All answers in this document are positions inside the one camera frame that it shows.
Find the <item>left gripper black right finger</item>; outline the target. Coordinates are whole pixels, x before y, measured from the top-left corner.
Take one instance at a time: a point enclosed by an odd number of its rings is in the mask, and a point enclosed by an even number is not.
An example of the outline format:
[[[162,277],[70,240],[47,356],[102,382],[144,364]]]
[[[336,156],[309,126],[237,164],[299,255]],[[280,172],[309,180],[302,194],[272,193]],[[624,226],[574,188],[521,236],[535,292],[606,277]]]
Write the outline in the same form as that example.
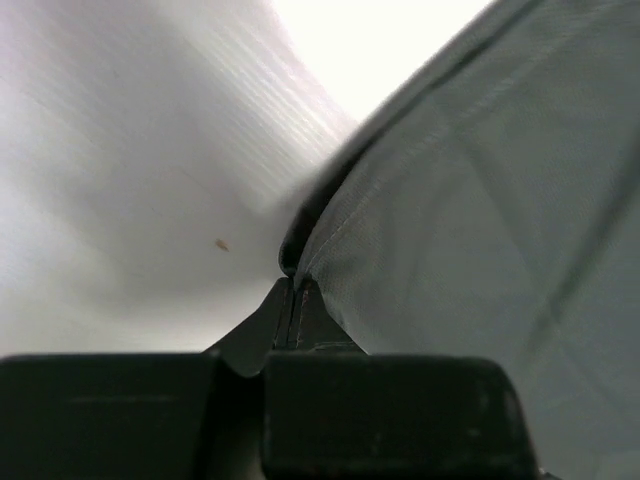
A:
[[[314,353],[364,353],[331,317],[315,280],[304,280],[296,292],[292,314],[292,349]]]

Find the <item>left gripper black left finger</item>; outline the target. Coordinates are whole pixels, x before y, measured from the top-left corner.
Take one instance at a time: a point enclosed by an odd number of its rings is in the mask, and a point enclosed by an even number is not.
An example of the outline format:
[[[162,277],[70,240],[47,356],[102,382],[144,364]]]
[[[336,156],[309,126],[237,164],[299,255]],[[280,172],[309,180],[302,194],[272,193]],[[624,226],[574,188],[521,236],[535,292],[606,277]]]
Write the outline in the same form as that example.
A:
[[[258,375],[272,350],[286,348],[293,306],[293,281],[278,279],[259,307],[205,353],[218,355],[241,377]]]

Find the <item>dark grey t shirt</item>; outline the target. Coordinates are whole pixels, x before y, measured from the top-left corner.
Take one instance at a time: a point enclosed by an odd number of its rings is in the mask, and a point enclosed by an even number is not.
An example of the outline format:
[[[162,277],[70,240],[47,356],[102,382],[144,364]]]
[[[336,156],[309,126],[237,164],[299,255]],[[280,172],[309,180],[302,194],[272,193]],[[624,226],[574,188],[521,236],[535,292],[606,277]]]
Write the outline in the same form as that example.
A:
[[[280,263],[368,352],[498,362],[544,469],[637,478],[638,3],[493,3],[342,150]]]

